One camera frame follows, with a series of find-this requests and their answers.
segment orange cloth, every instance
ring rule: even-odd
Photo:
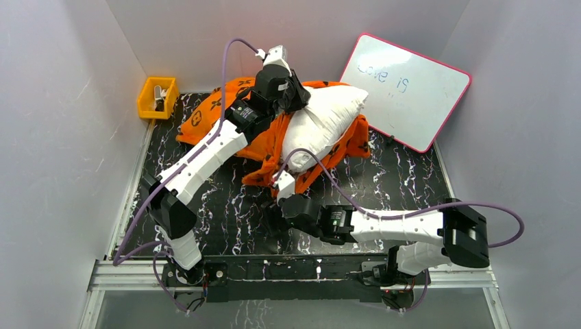
[[[305,82],[304,86],[324,88],[337,86],[341,82],[313,81]],[[243,91],[254,85],[253,77],[240,77],[226,84],[226,107],[230,106],[235,98]],[[220,88],[212,91],[212,94],[194,110],[190,118],[181,126],[181,132],[177,140],[183,143],[196,145],[220,118],[222,105]],[[281,114],[272,123],[270,128],[258,135],[254,141],[236,155],[256,161],[262,161],[262,168],[249,173],[242,178],[246,185],[269,186],[272,176],[280,168],[279,159],[282,153],[282,140],[288,127],[292,114]],[[359,115],[349,126],[343,137],[335,144],[331,152],[321,162],[327,169],[335,167],[345,156],[359,156],[367,158],[370,155],[369,125],[363,115]],[[315,165],[297,178],[296,193],[303,193],[314,180],[323,172],[320,166]]]

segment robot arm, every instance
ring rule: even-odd
[[[360,212],[350,205],[321,206],[303,195],[295,195],[295,180],[284,171],[274,186],[279,189],[277,206],[263,206],[269,215],[266,227],[271,234],[296,228],[337,245],[378,239],[416,241],[389,250],[388,262],[373,273],[379,281],[415,276],[426,268],[448,263],[471,268],[490,265],[486,219],[468,206],[406,217],[412,211],[364,209]],[[404,215],[404,218],[384,220],[368,214]]]
[[[272,48],[268,53],[259,50],[257,56],[262,58],[263,66],[256,75],[255,85],[225,110],[221,129],[214,125],[178,162],[156,178],[146,174],[141,180],[144,196],[165,183],[147,211],[159,225],[171,246],[173,260],[189,283],[198,282],[203,275],[202,255],[193,232],[197,217],[187,207],[194,194],[228,158],[267,130],[277,115],[302,109],[310,98],[286,63],[283,46]]]

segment white wall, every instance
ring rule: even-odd
[[[283,44],[301,81],[338,80],[357,37],[369,32],[438,57],[469,0],[107,0],[147,75],[176,76],[180,90],[221,83],[224,44],[242,37],[267,50]],[[260,62],[231,48],[229,78]]]
[[[0,326],[74,328],[146,130],[145,74],[104,0],[0,8]]]
[[[581,3],[472,0],[441,59],[473,84],[438,138],[461,199],[510,206],[525,235],[491,259],[511,328],[581,321]],[[516,231],[485,212],[489,238]]]

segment yellow container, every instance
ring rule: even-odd
[[[161,86],[162,89],[167,90],[163,112],[156,111],[156,99],[153,94],[153,89],[156,86]],[[180,92],[177,90],[174,77],[148,77],[137,99],[139,117],[142,119],[169,119],[179,95]]]

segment whiteboard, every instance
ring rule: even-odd
[[[468,89],[471,76],[362,34],[341,82],[369,93],[361,114],[371,127],[423,153]]]

